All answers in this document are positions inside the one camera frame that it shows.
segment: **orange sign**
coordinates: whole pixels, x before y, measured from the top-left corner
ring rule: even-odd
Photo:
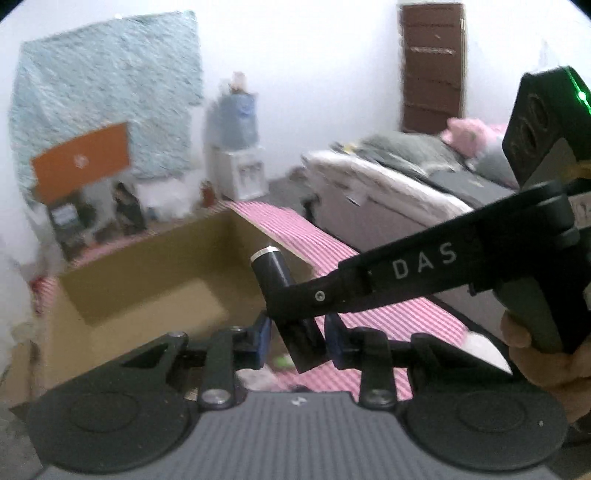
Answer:
[[[76,137],[33,159],[40,200],[53,203],[129,168],[127,145],[127,124],[118,124]]]

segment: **pink striped cloth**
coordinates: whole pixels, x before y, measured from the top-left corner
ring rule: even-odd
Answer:
[[[228,207],[305,258],[313,265],[318,276],[326,275],[337,267],[339,261],[356,253],[289,209],[280,209],[258,202],[221,203],[209,209],[204,215],[212,215]],[[86,265],[155,234],[148,231],[135,237],[119,239],[114,243],[93,248],[78,259],[73,267]],[[56,285],[57,280],[51,277],[39,281],[38,308],[41,313],[51,306]],[[349,327],[365,325],[381,329],[388,334],[388,337],[395,340],[409,340],[413,333],[426,332],[457,346],[461,344],[466,334],[466,327],[459,320],[422,298],[366,312],[343,314],[342,319]],[[324,319],[319,317],[316,320],[321,330],[324,330]],[[305,385],[315,391],[350,391],[355,398],[359,395],[359,372],[339,371],[330,362],[302,375],[298,375],[295,371],[279,372],[277,378],[281,388],[297,384]],[[399,398],[410,398],[412,393],[406,371],[395,369],[395,378]]]

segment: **hand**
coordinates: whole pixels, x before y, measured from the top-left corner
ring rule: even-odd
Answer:
[[[511,360],[527,380],[562,403],[570,423],[591,410],[591,342],[581,344],[572,355],[541,353],[531,346],[529,331],[508,312],[501,320],[501,331]]]

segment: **round black pad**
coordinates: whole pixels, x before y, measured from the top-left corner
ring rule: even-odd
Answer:
[[[406,425],[446,463],[489,472],[538,465],[560,448],[568,429],[549,394],[516,391],[419,393],[408,405]]]
[[[146,393],[49,391],[27,426],[42,461],[70,471],[114,473],[145,465],[185,434],[190,413],[173,389]]]
[[[70,419],[88,432],[107,433],[121,430],[139,413],[136,399],[123,393],[105,392],[85,395],[72,405]]]

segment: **pink stuffed toy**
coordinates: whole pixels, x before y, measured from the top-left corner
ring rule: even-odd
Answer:
[[[475,118],[448,118],[447,130],[441,132],[441,139],[465,157],[473,158],[505,131],[506,125],[489,127]]]

